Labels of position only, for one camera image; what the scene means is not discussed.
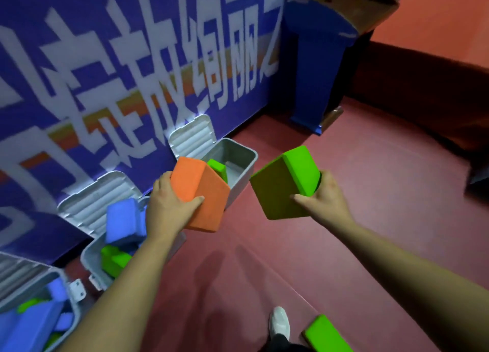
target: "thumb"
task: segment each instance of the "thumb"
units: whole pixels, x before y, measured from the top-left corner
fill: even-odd
[[[313,208],[314,200],[315,200],[313,197],[304,196],[301,194],[294,194],[291,195],[290,198],[308,211],[311,211]]]
[[[187,203],[189,209],[194,212],[198,207],[200,207],[200,205],[202,204],[202,202],[204,201],[204,197],[203,196],[196,196],[192,199],[192,201],[189,201]]]

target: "left hand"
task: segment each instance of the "left hand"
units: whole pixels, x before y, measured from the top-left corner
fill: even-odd
[[[146,210],[147,239],[152,241],[173,241],[204,201],[203,196],[197,196],[188,203],[181,201],[170,184],[171,175],[171,171],[165,172],[153,183]]]

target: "plastic storage box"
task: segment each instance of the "plastic storage box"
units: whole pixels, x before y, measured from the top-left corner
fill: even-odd
[[[88,310],[81,302],[87,295],[80,280],[69,282],[64,272],[58,268],[29,261],[27,259],[0,253],[0,313],[16,309],[32,298],[49,299],[46,286],[56,278],[61,278],[69,297],[70,306],[65,305],[63,312],[74,315],[71,327],[64,332],[47,352],[56,349],[80,322],[82,314]]]
[[[256,151],[230,138],[217,140],[208,115],[199,115],[175,130],[170,135],[168,143],[177,159],[185,156],[202,159],[206,163],[214,159],[226,166],[227,183],[231,188],[226,208],[246,187],[258,159]]]
[[[58,215],[80,230],[94,237],[82,251],[80,257],[83,267],[90,273],[90,281],[99,290],[107,290],[113,278],[102,270],[100,251],[105,243],[107,207],[116,201],[133,197],[138,200],[142,210],[149,201],[123,172],[108,172],[77,194],[73,194],[58,205]],[[186,241],[180,232],[168,254],[168,260]]]

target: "bin lid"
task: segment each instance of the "bin lid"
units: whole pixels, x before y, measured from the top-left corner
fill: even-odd
[[[106,230],[107,207],[117,201],[143,194],[125,173],[114,170],[72,194],[58,205],[58,215],[93,238]]]
[[[289,18],[292,27],[298,29],[345,34],[345,26],[335,20],[334,13],[340,15],[358,36],[371,31],[388,18],[399,7],[395,0],[287,0],[296,3],[293,11],[296,19]]]
[[[216,133],[211,117],[207,114],[197,116],[170,134],[168,143],[175,158],[181,156],[200,159],[216,143]]]
[[[49,270],[49,266],[18,256],[0,253],[0,307],[4,300]]]

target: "right hand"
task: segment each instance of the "right hand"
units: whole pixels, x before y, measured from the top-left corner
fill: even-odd
[[[295,194],[291,198],[327,229],[341,229],[355,223],[343,192],[327,170],[321,170],[321,183],[314,195]]]

